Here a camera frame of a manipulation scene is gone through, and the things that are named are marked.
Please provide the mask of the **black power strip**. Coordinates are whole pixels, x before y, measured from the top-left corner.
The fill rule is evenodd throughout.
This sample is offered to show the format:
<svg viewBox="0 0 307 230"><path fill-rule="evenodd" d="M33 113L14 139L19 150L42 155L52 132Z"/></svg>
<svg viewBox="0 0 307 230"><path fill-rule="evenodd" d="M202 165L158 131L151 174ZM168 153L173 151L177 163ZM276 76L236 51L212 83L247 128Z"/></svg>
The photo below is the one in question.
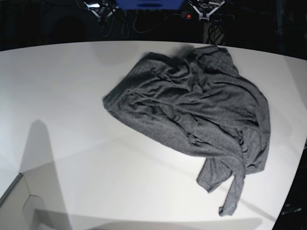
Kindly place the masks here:
<svg viewBox="0 0 307 230"><path fill-rule="evenodd" d="M180 14L182 19L186 20L197 20L197 21L204 21L204 22L213 22L213 23L223 23L223 22L233 22L235 17L230 14L220 14L220 13L213 13L213 14L199 14L197 12L191 11L183 11Z"/></svg>

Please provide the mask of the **grey t-shirt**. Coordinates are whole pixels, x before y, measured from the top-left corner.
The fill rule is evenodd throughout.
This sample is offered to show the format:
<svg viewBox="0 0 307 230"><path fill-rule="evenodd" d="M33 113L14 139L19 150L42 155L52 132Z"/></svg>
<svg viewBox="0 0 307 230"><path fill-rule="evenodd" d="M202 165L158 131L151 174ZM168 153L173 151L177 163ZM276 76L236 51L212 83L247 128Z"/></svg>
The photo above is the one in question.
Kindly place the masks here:
<svg viewBox="0 0 307 230"><path fill-rule="evenodd" d="M242 77L226 48L148 53L103 98L118 121L181 153L203 157L197 183L233 182L220 216L232 215L245 176L264 170L271 136L268 101Z"/></svg>

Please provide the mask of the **blue box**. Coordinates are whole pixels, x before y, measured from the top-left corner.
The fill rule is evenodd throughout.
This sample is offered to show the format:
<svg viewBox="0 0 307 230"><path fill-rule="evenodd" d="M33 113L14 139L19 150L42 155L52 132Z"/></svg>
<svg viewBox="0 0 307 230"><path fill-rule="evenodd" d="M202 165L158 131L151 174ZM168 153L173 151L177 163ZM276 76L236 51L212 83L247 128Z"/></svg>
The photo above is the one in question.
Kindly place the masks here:
<svg viewBox="0 0 307 230"><path fill-rule="evenodd" d="M178 10L184 0L116 0L124 10Z"/></svg>

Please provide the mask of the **white table partition panel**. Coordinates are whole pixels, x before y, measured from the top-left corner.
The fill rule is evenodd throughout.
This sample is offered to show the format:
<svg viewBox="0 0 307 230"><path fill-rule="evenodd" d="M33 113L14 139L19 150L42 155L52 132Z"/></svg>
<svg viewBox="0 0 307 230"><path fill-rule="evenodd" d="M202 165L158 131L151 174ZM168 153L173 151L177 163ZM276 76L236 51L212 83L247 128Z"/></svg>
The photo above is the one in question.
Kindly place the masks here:
<svg viewBox="0 0 307 230"><path fill-rule="evenodd" d="M66 213L48 209L39 196L28 191L26 180L19 174L0 198L2 230L71 230Z"/></svg>

